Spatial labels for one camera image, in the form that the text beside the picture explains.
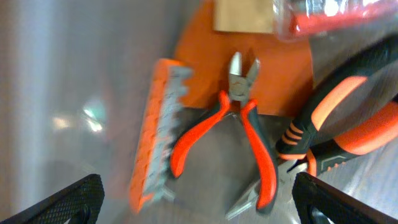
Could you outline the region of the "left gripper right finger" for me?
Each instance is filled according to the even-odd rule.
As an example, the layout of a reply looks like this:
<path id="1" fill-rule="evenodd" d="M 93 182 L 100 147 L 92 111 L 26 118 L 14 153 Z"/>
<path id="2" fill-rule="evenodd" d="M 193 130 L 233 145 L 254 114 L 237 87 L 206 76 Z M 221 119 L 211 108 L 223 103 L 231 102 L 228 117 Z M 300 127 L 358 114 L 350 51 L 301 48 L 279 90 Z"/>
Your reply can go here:
<path id="1" fill-rule="evenodd" d="M 306 172 L 296 175 L 292 196 L 300 222 L 304 224 L 397 223 L 397 219 L 356 200 Z"/>

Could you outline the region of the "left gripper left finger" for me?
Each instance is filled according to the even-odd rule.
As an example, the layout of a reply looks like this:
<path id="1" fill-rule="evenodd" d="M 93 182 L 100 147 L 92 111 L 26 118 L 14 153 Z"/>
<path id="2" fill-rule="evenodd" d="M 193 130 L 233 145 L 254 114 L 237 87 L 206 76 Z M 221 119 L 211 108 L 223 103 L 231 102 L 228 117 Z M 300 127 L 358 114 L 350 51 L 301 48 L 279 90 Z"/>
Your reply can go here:
<path id="1" fill-rule="evenodd" d="M 90 174 L 1 224 L 82 223 L 95 224 L 104 200 L 99 174 Z"/>

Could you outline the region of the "small red diagonal cutters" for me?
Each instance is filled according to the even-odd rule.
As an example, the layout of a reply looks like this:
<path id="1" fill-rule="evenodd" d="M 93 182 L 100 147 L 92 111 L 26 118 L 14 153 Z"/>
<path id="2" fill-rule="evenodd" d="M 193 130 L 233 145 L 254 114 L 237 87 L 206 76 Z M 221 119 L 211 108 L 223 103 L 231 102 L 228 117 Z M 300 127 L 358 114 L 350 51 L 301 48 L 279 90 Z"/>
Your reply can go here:
<path id="1" fill-rule="evenodd" d="M 234 53 L 229 63 L 228 90 L 221 90 L 214 108 L 198 118 L 177 138 L 170 156 L 170 171 L 177 179 L 183 173 L 185 161 L 192 146 L 214 125 L 231 114 L 232 102 L 240 103 L 239 114 L 257 163 L 259 180 L 249 186 L 248 190 L 239 198 L 240 204 L 236 204 L 229 211 L 229 215 L 237 214 L 253 205 L 256 206 L 258 213 L 268 215 L 272 211 L 277 197 L 277 153 L 271 148 L 270 142 L 261 128 L 257 113 L 257 100 L 250 96 L 250 90 L 259 74 L 260 65 L 259 59 L 254 59 L 249 71 L 243 76 L 241 53 Z"/>

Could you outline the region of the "orange black needle-nose pliers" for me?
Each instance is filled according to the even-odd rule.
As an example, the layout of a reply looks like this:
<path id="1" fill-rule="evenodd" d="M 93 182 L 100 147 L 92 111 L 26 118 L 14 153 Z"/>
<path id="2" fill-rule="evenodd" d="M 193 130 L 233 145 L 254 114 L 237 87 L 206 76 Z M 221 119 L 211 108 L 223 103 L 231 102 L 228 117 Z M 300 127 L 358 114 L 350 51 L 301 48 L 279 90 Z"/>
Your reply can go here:
<path id="1" fill-rule="evenodd" d="M 227 211 L 232 220 L 249 209 L 292 220 L 295 176 L 318 176 L 365 155 L 397 136 L 397 36 L 375 42 L 333 70 L 315 89 L 277 141 L 275 192 L 256 177 Z"/>

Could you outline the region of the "orange scraper wooden handle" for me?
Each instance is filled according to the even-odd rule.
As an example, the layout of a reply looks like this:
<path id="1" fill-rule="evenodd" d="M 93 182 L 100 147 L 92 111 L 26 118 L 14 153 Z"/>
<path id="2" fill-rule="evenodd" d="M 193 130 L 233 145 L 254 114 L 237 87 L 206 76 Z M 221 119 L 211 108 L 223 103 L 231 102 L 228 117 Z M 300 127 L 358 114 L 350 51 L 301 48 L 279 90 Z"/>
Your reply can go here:
<path id="1" fill-rule="evenodd" d="M 228 88 L 231 57 L 241 52 L 243 71 L 261 63 L 251 90 L 260 114 L 295 116 L 313 91 L 313 68 L 307 40 L 285 43 L 272 34 L 218 32 L 213 28 L 215 1 L 203 1 L 185 26 L 174 58 L 193 69 L 182 98 L 187 108 L 209 109 Z"/>

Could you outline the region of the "orange bit holder strip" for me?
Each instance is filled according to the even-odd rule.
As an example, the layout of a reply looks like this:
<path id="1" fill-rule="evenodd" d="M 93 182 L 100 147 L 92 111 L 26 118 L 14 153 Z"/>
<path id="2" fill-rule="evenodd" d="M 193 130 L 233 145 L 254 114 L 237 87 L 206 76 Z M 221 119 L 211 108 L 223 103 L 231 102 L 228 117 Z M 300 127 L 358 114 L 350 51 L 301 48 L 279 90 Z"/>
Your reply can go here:
<path id="1" fill-rule="evenodd" d="M 179 125 L 175 115 L 182 110 L 180 99 L 187 93 L 183 81 L 191 74 L 192 69 L 178 60 L 162 58 L 154 65 L 129 185 L 129 204 L 134 213 L 162 198 L 172 201 L 175 197 L 165 183 L 171 145 L 176 139 L 174 131 Z"/>

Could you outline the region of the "clear case of screwdrivers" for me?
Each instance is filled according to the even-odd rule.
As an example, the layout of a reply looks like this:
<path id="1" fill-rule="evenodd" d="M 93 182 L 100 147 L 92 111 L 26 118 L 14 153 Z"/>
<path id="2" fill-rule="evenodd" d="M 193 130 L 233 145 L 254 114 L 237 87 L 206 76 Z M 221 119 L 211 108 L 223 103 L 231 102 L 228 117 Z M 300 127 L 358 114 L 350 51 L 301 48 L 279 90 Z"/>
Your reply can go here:
<path id="1" fill-rule="evenodd" d="M 295 40 L 389 16 L 397 0 L 279 0 L 273 12 L 274 35 Z"/>

